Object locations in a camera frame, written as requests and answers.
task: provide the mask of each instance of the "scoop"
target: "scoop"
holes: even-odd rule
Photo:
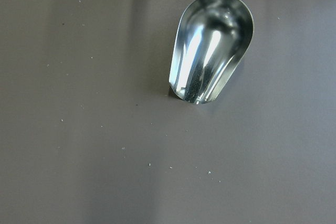
[[[241,0],[195,0],[177,30],[169,83],[191,103],[214,101],[252,39],[253,17]]]

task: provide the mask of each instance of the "gray table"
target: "gray table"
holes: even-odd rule
[[[191,1],[0,0],[0,223],[335,223],[336,0],[244,0],[199,106],[168,84]]]

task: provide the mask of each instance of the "gray surface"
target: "gray surface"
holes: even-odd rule
[[[191,1],[0,0],[0,223],[335,223],[336,1],[244,0],[201,106],[167,95]]]

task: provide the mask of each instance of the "metal scoop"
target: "metal scoop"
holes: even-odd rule
[[[195,0],[177,30],[169,83],[181,99],[214,101],[243,57],[253,18],[241,0]]]

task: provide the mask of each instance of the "silver scoop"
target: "silver scoop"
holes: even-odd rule
[[[169,83],[192,103],[214,101],[242,59],[253,18],[241,0],[195,0],[177,30]]]

